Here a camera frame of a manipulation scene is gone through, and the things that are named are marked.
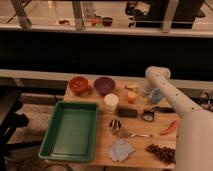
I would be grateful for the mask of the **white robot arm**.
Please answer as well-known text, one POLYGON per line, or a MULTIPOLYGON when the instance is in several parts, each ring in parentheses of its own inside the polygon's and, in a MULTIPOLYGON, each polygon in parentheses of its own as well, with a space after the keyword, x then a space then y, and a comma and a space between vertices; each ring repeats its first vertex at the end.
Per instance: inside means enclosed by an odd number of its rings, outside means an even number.
POLYGON ((213 113, 203 109, 176 88, 165 67, 145 70, 141 93, 158 88, 180 118, 177 130, 175 171, 213 171, 213 113))

